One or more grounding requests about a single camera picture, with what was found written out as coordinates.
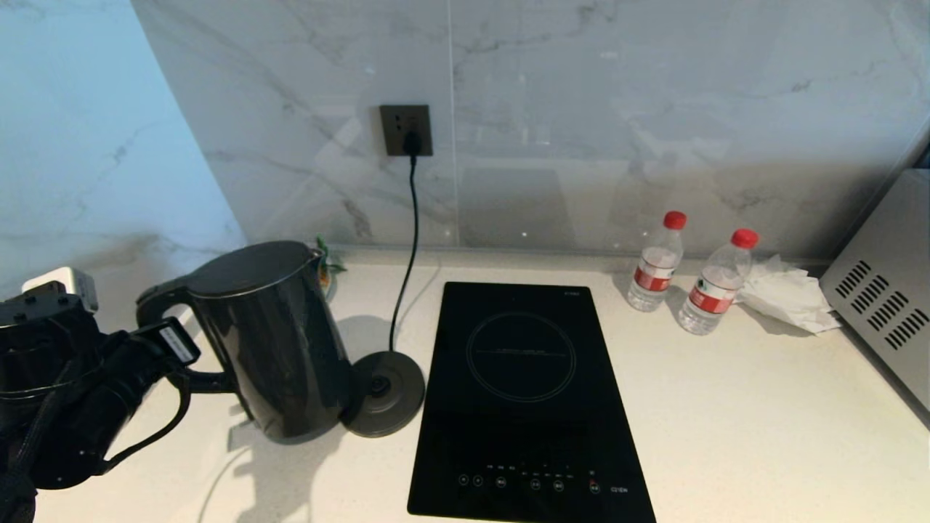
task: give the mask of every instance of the black wall outlet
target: black wall outlet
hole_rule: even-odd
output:
[[[429,105],[381,105],[379,109],[388,156],[407,156],[404,136],[410,131],[416,131],[422,140],[419,155],[432,156]]]

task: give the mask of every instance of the silver microwave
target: silver microwave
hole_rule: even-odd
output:
[[[930,427],[930,171],[901,173],[820,286]]]

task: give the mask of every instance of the black induction cooktop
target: black induction cooktop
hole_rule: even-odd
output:
[[[587,288],[445,284],[407,510],[656,521]]]

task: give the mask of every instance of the water bottle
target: water bottle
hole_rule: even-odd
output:
[[[737,229],[730,243],[708,258],[700,278],[678,312],[678,323],[692,334],[710,334],[730,308],[752,268],[750,249],[759,235],[750,229]]]
[[[671,275],[684,253],[682,229],[687,220],[683,212],[673,210],[665,215],[662,226],[649,236],[627,292],[627,301],[634,309],[651,313],[665,300]]]

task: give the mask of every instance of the crumpled tissue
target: crumpled tissue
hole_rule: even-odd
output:
[[[753,265],[736,301],[815,334],[841,326],[830,314],[833,309],[817,279],[788,266],[777,254]]]

